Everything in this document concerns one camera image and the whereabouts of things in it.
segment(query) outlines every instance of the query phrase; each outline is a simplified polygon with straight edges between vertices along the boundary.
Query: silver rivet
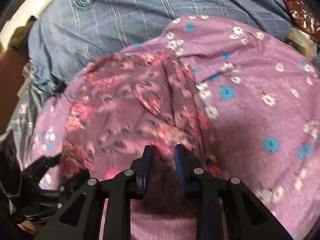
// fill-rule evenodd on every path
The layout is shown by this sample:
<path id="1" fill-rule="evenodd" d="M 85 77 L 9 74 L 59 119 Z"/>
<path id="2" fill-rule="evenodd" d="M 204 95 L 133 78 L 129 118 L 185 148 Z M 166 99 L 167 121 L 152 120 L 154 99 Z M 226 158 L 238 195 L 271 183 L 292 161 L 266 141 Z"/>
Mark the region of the silver rivet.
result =
<path id="1" fill-rule="evenodd" d="M 88 180 L 88 185 L 90 185 L 90 186 L 93 186 L 93 185 L 95 185 L 97 183 L 97 180 L 96 179 L 89 179 Z"/>
<path id="2" fill-rule="evenodd" d="M 233 184 L 239 184 L 239 183 L 240 183 L 240 179 L 237 178 L 237 177 L 232 177 L 232 178 L 231 178 L 231 183 L 233 183 Z"/>
<path id="3" fill-rule="evenodd" d="M 124 171 L 124 174 L 125 174 L 126 176 L 131 176 L 131 175 L 133 174 L 133 170 L 125 170 L 125 171 Z"/>
<path id="4" fill-rule="evenodd" d="M 203 169 L 201 169 L 201 168 L 195 168 L 195 169 L 193 170 L 193 172 L 194 172 L 195 174 L 200 175 L 200 174 L 203 173 Z"/>

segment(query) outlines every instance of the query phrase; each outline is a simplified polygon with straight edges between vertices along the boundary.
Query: blue bedsheet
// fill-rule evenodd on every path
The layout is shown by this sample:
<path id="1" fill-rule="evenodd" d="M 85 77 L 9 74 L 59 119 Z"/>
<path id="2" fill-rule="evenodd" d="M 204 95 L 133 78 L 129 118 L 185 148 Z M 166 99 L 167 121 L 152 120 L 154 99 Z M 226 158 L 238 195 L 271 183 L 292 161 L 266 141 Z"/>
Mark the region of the blue bedsheet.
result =
<path id="1" fill-rule="evenodd" d="M 283 0 L 55 0 L 29 35 L 34 83 L 52 94 L 89 60 L 154 38 L 188 14 L 231 18 L 275 37 L 290 26 Z"/>

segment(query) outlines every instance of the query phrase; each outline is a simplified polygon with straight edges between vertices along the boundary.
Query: gray fabric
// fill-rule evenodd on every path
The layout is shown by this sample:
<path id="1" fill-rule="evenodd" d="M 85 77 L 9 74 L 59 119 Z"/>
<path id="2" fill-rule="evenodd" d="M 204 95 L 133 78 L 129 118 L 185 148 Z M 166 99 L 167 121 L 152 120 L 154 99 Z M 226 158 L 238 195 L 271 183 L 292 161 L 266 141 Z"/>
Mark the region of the gray fabric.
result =
<path id="1" fill-rule="evenodd" d="M 0 136 L 0 142 L 2 142 L 7 137 L 9 131 L 13 131 L 14 142 L 17 148 L 17 159 L 21 169 L 24 168 L 24 152 L 28 148 L 36 119 L 47 97 L 47 93 L 32 84 L 29 85 L 22 93 L 13 111 L 7 131 Z M 20 107 L 22 104 L 28 104 L 24 111 L 25 114 L 21 113 Z"/>
<path id="2" fill-rule="evenodd" d="M 35 83 L 52 94 L 89 60 L 158 36 L 182 15 L 231 18 L 275 37 L 287 35 L 283 0 L 55 0 L 29 35 Z"/>

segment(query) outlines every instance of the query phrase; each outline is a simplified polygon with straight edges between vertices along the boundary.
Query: blue flower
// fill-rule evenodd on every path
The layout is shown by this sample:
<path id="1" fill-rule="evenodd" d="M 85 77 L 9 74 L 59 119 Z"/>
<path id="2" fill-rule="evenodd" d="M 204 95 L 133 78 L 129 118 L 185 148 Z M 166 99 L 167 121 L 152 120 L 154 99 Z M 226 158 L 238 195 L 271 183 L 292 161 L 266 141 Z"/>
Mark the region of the blue flower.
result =
<path id="1" fill-rule="evenodd" d="M 192 23 L 186 23 L 186 30 L 188 32 L 193 32 L 195 30 L 195 27 Z"/>
<path id="2" fill-rule="evenodd" d="M 223 53 L 221 58 L 222 60 L 227 60 L 228 58 L 231 58 L 230 53 Z"/>
<path id="3" fill-rule="evenodd" d="M 299 159 L 304 159 L 306 158 L 309 154 L 312 152 L 312 145 L 310 144 L 305 144 L 303 147 L 301 147 L 298 150 L 298 157 Z"/>
<path id="4" fill-rule="evenodd" d="M 45 142 L 45 146 L 47 147 L 47 151 L 48 151 L 48 152 L 51 152 L 51 150 L 52 150 L 52 144 L 51 144 L 49 141 L 46 141 L 46 142 Z"/>
<path id="5" fill-rule="evenodd" d="M 223 99 L 232 99 L 235 96 L 235 92 L 233 91 L 233 88 L 230 86 L 224 86 L 221 88 L 220 96 Z"/>
<path id="6" fill-rule="evenodd" d="M 279 142 L 274 139 L 273 137 L 268 137 L 267 139 L 264 140 L 263 146 L 268 152 L 276 152 L 280 148 Z"/>
<path id="7" fill-rule="evenodd" d="M 219 77 L 220 77 L 219 74 L 216 74 L 216 75 L 212 76 L 210 78 L 210 80 L 214 81 L 214 80 L 217 80 Z"/>

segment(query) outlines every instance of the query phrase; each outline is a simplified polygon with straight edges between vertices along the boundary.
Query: metal pin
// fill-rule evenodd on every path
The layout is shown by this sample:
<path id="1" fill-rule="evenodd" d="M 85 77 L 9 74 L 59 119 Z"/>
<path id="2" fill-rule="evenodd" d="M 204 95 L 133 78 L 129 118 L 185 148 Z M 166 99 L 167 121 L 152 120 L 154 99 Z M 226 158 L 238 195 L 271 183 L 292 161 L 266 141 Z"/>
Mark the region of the metal pin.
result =
<path id="1" fill-rule="evenodd" d="M 90 186 L 93 186 L 93 185 L 95 185 L 97 183 L 97 180 L 96 179 L 89 179 L 88 180 L 88 185 L 90 185 Z"/>
<path id="2" fill-rule="evenodd" d="M 133 174 L 133 170 L 125 170 L 125 171 L 124 171 L 124 174 L 125 174 L 126 176 L 131 176 L 131 175 Z"/>
<path id="3" fill-rule="evenodd" d="M 201 168 L 195 168 L 195 169 L 193 170 L 193 172 L 194 172 L 195 174 L 200 175 L 200 174 L 203 173 L 203 169 L 201 169 Z"/>
<path id="4" fill-rule="evenodd" d="M 232 177 L 232 178 L 231 178 L 231 183 L 233 183 L 233 184 L 239 184 L 239 183 L 240 183 L 240 179 L 237 178 L 237 177 Z"/>

